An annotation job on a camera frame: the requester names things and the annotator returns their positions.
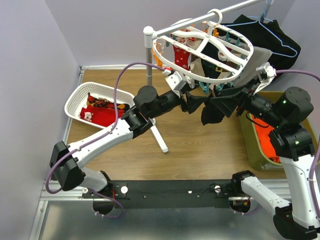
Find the teal clothes peg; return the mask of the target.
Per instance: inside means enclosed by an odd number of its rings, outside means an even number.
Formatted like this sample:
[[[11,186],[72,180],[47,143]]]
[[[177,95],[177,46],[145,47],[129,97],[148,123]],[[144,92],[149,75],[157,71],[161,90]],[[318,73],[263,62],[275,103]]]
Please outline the teal clothes peg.
[[[210,85],[211,84],[207,82],[202,82],[202,81],[199,82],[199,86],[205,95],[208,95],[211,92]]]
[[[212,91],[213,91],[213,93],[214,93],[215,95],[218,95],[219,92],[224,89],[224,87],[225,87],[225,84],[223,84],[223,83],[222,83],[222,84],[218,84],[218,85],[214,85]]]

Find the white round sock hanger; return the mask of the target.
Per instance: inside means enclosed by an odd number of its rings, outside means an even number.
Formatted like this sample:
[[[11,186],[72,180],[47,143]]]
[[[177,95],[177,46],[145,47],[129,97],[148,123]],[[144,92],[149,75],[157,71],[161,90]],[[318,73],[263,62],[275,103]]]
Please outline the white round sock hanger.
[[[238,79],[254,54],[254,47],[243,34],[222,24],[223,10],[211,9],[199,19],[179,20],[163,32],[150,29],[145,44],[166,66],[185,75],[187,79],[208,84],[226,84]],[[181,60],[169,60],[163,56],[164,44],[170,44],[179,52],[198,57],[224,76],[202,76],[192,72]]]

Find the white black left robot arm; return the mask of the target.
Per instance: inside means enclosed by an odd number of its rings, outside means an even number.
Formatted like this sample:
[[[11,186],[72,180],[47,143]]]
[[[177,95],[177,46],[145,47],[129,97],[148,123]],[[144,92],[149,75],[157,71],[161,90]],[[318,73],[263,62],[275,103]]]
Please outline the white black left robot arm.
[[[54,176],[62,191],[76,187],[92,189],[99,197],[110,194],[111,185],[102,171],[93,171],[86,165],[95,157],[120,143],[132,140],[153,127],[152,119],[180,106],[183,112],[193,113],[208,97],[194,96],[189,88],[172,90],[161,95],[151,85],[141,87],[134,97],[134,105],[115,122],[99,132],[72,144],[59,141],[53,147],[48,179]]]

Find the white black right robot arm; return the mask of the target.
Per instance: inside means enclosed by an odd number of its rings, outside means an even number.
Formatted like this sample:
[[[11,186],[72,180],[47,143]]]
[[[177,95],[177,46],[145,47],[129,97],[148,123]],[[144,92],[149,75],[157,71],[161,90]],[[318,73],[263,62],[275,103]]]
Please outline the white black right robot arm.
[[[258,94],[258,85],[223,89],[210,103],[225,116],[250,113],[272,126],[270,142],[284,169],[290,200],[263,185],[250,171],[235,173],[230,191],[252,197],[271,216],[278,233],[289,240],[314,240],[320,232],[316,165],[320,150],[302,122],[313,111],[311,97],[299,87],[288,88],[276,102]]]

